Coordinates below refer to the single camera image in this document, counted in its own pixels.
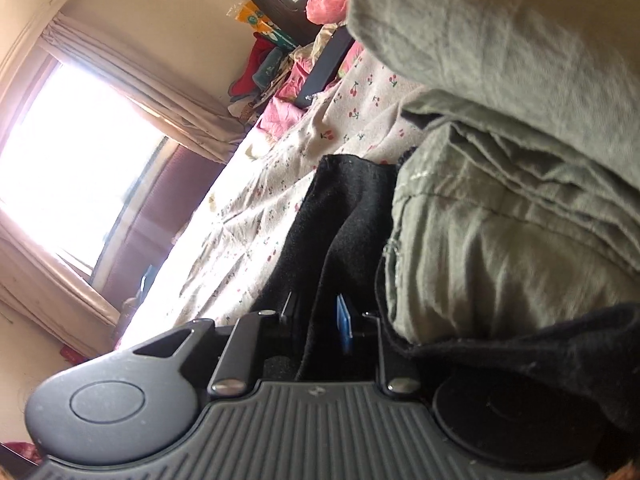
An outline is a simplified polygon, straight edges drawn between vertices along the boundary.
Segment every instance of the screw head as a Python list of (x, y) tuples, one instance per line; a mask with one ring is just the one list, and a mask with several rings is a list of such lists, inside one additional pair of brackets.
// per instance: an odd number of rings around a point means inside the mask
[(386, 388), (395, 394), (409, 395), (420, 389), (420, 383), (409, 377), (396, 377), (386, 384)]
[(237, 397), (246, 390), (246, 383), (240, 379), (222, 379), (214, 384), (211, 389), (220, 397)]
[(313, 386), (306, 391), (309, 395), (314, 397), (321, 397), (326, 393), (326, 390), (322, 386)]

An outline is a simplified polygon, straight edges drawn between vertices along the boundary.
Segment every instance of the green cloth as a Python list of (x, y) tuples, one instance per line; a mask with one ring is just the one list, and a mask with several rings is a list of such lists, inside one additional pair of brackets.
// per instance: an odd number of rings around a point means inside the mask
[(396, 184), (385, 250), (396, 332), (504, 338), (640, 299), (637, 224), (599, 196), (606, 173), (522, 148), (544, 136), (445, 92), (407, 108), (442, 116)]
[(385, 251), (408, 341), (640, 300), (640, 0), (616, 1), (350, 0), (354, 37), (431, 89)]

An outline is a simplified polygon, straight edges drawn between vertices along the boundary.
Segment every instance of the black fabric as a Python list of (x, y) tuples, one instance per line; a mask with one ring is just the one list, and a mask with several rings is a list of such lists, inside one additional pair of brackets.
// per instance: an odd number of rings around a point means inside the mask
[[(359, 312), (378, 307), (396, 350), (422, 368), (457, 364), (519, 373), (591, 399), (618, 428), (640, 433), (637, 304), (603, 308), (509, 340), (412, 346), (395, 334), (386, 317), (382, 251), (392, 228), (397, 173), (395, 166), (352, 155), (326, 156), (319, 164), (280, 259), (252, 308), (281, 311), (290, 291), (298, 294), (294, 333), (304, 351), (296, 378), (357, 378), (358, 370), (339, 372), (348, 361), (335, 323), (335, 297), (342, 293)], [(276, 376), (291, 374), (281, 365), (272, 368)]]
[(335, 298), (376, 309), (374, 279), (391, 227), (398, 171), (353, 155), (322, 158), (280, 254), (252, 310), (281, 311), (295, 291), (304, 353), (297, 377), (335, 378), (341, 350)]
[(386, 335), (401, 354), (530, 377), (593, 400), (618, 428), (640, 434), (640, 305), (601, 308), (508, 340), (455, 339), (415, 346), (388, 321), (382, 259), (376, 296)]

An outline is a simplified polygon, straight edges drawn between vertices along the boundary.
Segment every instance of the bed sheet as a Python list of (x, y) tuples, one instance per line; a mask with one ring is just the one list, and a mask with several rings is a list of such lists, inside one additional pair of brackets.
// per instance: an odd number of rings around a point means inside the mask
[(235, 323), (278, 261), (323, 155), (393, 164), (422, 142), (425, 133), (400, 117), (418, 87), (363, 52), (275, 145), (252, 130), (177, 241), (121, 348), (199, 317)]

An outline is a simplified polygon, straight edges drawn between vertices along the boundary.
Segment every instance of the beige curtain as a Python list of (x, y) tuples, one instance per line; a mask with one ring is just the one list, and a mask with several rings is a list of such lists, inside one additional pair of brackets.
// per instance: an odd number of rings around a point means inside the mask
[[(58, 62), (34, 48), (0, 102), (0, 151)], [(118, 311), (52, 251), (37, 243), (0, 202), (0, 302), (87, 357), (113, 349)]]
[(0, 301), (82, 355), (113, 349), (118, 311), (37, 243), (0, 202)]
[(150, 117), (160, 118), (155, 124), (163, 133), (199, 155), (228, 162), (244, 136), (242, 124), (212, 96), (73, 18), (58, 14), (38, 46), (150, 110)]

